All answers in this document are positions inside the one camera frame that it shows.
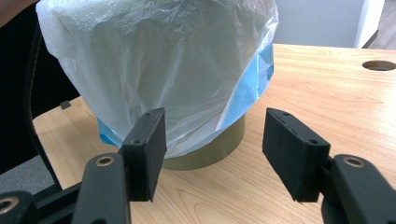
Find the chair backrest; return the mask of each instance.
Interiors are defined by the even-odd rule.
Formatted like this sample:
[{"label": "chair backrest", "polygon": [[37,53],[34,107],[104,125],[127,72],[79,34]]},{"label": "chair backrest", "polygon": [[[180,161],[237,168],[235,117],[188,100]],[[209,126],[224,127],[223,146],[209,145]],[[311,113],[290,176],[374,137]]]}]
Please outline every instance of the chair backrest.
[{"label": "chair backrest", "polygon": [[4,108],[0,114],[0,174],[38,154],[60,187],[35,134],[33,119],[76,98],[78,92],[45,47],[35,5],[1,28],[0,60],[0,103]]}]

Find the plastic bag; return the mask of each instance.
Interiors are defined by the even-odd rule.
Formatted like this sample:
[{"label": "plastic bag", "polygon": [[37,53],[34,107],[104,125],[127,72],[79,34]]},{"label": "plastic bag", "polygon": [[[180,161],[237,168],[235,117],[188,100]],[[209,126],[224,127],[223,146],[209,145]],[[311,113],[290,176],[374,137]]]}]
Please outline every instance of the plastic bag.
[{"label": "plastic bag", "polygon": [[166,111],[166,158],[204,146],[246,113],[274,72],[274,0],[41,0],[49,52],[121,145]]}]

